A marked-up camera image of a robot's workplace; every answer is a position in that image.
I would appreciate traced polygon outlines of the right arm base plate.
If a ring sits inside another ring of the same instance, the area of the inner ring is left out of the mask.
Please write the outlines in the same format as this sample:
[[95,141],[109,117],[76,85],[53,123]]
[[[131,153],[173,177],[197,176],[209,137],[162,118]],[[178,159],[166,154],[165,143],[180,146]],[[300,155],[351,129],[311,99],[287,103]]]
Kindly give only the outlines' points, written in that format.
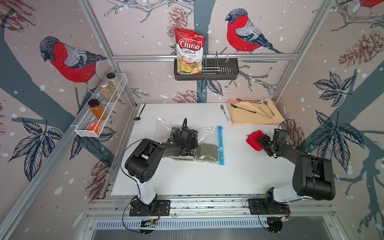
[[246,208],[250,210],[251,215],[290,215],[291,211],[288,205],[271,201],[266,203],[262,199],[247,199]]

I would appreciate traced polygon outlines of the green knitted cloth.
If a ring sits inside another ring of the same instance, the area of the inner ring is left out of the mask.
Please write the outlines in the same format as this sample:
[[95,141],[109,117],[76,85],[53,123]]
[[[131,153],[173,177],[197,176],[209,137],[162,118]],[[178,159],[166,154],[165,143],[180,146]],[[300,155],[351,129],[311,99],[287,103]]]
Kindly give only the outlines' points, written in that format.
[[196,160],[211,164],[219,163],[219,147],[215,144],[203,143],[196,149]]

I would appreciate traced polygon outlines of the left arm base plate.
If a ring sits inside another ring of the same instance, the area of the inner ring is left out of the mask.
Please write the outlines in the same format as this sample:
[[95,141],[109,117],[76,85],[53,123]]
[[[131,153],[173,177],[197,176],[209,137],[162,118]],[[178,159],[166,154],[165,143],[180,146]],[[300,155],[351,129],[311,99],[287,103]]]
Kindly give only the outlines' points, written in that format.
[[130,217],[146,216],[169,216],[171,208],[170,200],[153,200],[149,205],[145,205],[139,200],[131,203]]

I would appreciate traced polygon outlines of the clear vacuum bag blue zipper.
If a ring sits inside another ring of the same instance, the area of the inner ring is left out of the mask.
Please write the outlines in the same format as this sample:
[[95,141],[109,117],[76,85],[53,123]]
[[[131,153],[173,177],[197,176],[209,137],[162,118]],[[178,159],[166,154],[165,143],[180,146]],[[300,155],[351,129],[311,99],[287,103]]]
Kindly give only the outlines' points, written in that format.
[[[167,122],[163,119],[158,118],[157,120],[157,130],[155,141],[160,143],[174,143],[176,137],[178,137],[182,131],[183,127],[188,126],[188,120],[184,119],[183,123],[176,125],[172,122]],[[196,149],[199,145],[203,143],[215,144],[219,147],[219,163],[216,165],[223,166],[224,161],[224,144],[223,144],[223,127],[222,126],[208,126],[201,128],[191,128],[190,130],[194,131],[194,139],[197,142],[197,145],[190,150],[186,150],[184,153],[177,154],[176,156],[170,156],[170,159],[176,161],[195,161],[196,160]]]

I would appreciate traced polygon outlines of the red knitted cloth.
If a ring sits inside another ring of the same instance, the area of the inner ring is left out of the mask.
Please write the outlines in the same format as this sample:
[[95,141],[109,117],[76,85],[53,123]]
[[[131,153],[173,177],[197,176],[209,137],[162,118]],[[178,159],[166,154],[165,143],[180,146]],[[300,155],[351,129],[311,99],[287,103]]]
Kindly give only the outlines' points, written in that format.
[[260,130],[251,133],[247,136],[246,142],[251,146],[255,151],[260,152],[263,150],[263,146],[258,142],[258,140],[264,136],[264,133]]

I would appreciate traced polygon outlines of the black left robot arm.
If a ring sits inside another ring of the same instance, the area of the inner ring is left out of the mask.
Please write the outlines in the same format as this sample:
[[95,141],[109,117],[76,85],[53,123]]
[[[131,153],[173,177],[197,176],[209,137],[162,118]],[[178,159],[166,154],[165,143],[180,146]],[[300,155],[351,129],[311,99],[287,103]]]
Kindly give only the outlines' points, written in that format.
[[198,131],[186,126],[171,133],[166,143],[142,139],[125,162],[128,176],[135,180],[139,189],[138,199],[131,203],[131,217],[169,215],[169,200],[158,200],[152,177],[160,161],[165,157],[178,157],[198,147]]

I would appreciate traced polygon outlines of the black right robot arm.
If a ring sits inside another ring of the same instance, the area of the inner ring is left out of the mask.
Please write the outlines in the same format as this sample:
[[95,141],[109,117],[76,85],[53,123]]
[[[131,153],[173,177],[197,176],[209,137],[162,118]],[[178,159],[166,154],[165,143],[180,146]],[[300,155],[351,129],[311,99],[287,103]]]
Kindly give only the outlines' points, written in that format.
[[287,131],[274,129],[274,135],[257,140],[268,156],[284,158],[295,165],[292,182],[270,188],[262,210],[267,214],[289,214],[288,204],[302,200],[331,201],[336,195],[332,161],[310,155],[287,141]]

